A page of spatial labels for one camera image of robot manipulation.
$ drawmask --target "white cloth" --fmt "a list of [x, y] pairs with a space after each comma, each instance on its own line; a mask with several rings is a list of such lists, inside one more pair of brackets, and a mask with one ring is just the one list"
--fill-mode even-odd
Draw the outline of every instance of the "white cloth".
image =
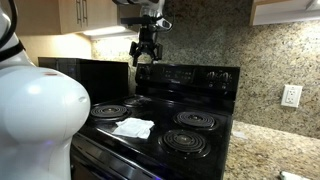
[[152, 121], [145, 121], [137, 118], [127, 118], [124, 121], [116, 122], [118, 127], [112, 134], [128, 137], [147, 139], [150, 135], [150, 128], [154, 125]]

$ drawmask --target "stove control panel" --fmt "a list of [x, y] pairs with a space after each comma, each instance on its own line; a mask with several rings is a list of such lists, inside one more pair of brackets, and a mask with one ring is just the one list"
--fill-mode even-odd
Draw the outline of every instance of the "stove control panel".
[[136, 82], [170, 83], [197, 88], [236, 91], [239, 67], [139, 64]]

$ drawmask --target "electrical outlet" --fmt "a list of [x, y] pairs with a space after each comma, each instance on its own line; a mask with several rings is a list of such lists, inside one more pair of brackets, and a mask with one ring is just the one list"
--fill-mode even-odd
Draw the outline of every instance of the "electrical outlet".
[[302, 86], [284, 85], [281, 105], [289, 107], [298, 107], [301, 92]]

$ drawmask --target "coil burner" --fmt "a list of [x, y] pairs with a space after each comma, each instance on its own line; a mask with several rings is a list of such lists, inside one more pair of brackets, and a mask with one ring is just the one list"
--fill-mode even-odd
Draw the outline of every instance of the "coil burner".
[[146, 97], [133, 97], [133, 98], [126, 99], [124, 101], [124, 104], [129, 107], [140, 107], [140, 106], [143, 106], [144, 104], [147, 104], [150, 101], [151, 99]]
[[185, 130], [166, 132], [159, 138], [159, 144], [168, 153], [184, 159], [204, 157], [211, 149], [211, 146], [203, 136]]
[[203, 112], [181, 112], [174, 120], [184, 127], [196, 130], [212, 130], [217, 125], [217, 121], [211, 114]]
[[131, 111], [128, 108], [119, 105], [96, 106], [90, 112], [95, 121], [116, 121], [128, 117], [130, 114]]

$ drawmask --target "under-cabinet light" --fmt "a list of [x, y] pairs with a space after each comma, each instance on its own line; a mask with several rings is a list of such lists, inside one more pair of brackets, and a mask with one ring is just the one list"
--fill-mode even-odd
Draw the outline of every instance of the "under-cabinet light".
[[126, 30], [126, 28], [123, 26], [113, 26], [113, 27], [85, 31], [85, 32], [83, 32], [83, 34], [85, 34], [87, 36], [97, 36], [97, 35], [104, 35], [104, 34], [121, 33], [125, 30]]

